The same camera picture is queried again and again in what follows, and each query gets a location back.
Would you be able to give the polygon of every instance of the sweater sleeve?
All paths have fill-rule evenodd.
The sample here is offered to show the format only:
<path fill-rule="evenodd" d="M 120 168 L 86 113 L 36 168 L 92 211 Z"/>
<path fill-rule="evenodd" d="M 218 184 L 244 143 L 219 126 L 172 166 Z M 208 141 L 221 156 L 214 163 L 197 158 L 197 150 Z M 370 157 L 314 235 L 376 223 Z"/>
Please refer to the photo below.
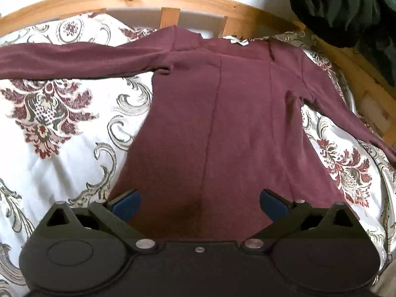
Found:
<path fill-rule="evenodd" d="M 315 108 L 356 139 L 382 149 L 391 165 L 396 167 L 396 150 L 388 146 L 361 122 L 329 82 L 327 74 L 305 55 L 301 56 L 301 73 Z"/>
<path fill-rule="evenodd" d="M 0 79 L 89 79 L 128 77 L 169 69 L 164 61 L 175 43 L 167 27 L 117 47 L 89 42 L 68 45 L 22 43 L 0 48 Z"/>

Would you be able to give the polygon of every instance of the maroon sweater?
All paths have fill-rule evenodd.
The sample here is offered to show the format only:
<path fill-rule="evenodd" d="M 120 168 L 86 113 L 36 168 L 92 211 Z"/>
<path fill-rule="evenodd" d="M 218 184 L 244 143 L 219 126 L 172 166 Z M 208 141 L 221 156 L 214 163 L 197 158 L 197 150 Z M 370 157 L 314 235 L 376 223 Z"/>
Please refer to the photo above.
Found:
<path fill-rule="evenodd" d="M 0 48 L 0 79 L 151 70 L 154 101 L 110 199 L 138 189 L 142 206 L 132 224 L 152 238 L 247 238 L 271 223 L 259 206 L 264 188 L 315 207 L 343 201 L 302 129 L 304 102 L 396 166 L 396 151 L 349 110 L 327 74 L 276 39 L 243 47 L 168 27 L 118 47 Z"/>

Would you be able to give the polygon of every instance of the clothing tag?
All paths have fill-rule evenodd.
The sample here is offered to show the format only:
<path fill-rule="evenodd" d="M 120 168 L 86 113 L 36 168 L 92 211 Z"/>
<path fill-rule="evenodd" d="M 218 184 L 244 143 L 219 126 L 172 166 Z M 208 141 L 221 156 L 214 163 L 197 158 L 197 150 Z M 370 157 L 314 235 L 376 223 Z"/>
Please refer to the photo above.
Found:
<path fill-rule="evenodd" d="M 223 37 L 223 39 L 228 39 L 231 41 L 231 43 L 239 43 L 242 46 L 247 46 L 249 44 L 249 41 L 247 39 L 239 40 L 238 38 L 233 37 L 232 35 L 226 35 L 225 37 Z"/>

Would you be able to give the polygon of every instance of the metal screw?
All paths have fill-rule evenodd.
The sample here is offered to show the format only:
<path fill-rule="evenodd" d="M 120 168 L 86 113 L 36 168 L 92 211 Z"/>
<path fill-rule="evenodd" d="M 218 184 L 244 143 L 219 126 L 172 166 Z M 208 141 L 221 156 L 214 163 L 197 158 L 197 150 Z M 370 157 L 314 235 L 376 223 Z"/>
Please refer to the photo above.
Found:
<path fill-rule="evenodd" d="M 261 241 L 260 239 L 247 239 L 245 241 L 245 246 L 250 248 L 250 249 L 259 249 L 262 246 L 264 246 L 264 242 Z"/>
<path fill-rule="evenodd" d="M 136 247 L 139 249 L 151 249 L 155 246 L 155 241 L 151 239 L 140 239 L 136 241 Z"/>

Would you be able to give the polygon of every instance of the wooden bed frame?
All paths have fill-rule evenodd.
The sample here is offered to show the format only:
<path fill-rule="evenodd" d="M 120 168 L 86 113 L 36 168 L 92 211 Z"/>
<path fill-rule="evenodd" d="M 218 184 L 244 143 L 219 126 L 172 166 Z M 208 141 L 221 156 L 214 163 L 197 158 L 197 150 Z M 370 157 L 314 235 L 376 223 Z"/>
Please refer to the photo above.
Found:
<path fill-rule="evenodd" d="M 0 18 L 0 36 L 29 25 L 64 19 L 85 12 L 106 12 L 106 8 L 159 7 L 159 28 L 176 25 L 180 10 L 201 11 L 224 17 L 219 36 L 253 37 L 258 25 L 279 32 L 305 30 L 300 22 L 290 23 L 263 10 L 231 0 L 45 0 Z M 360 54 L 335 48 L 319 39 L 326 56 L 345 74 L 358 111 L 375 125 L 384 141 L 396 148 L 396 89 Z"/>

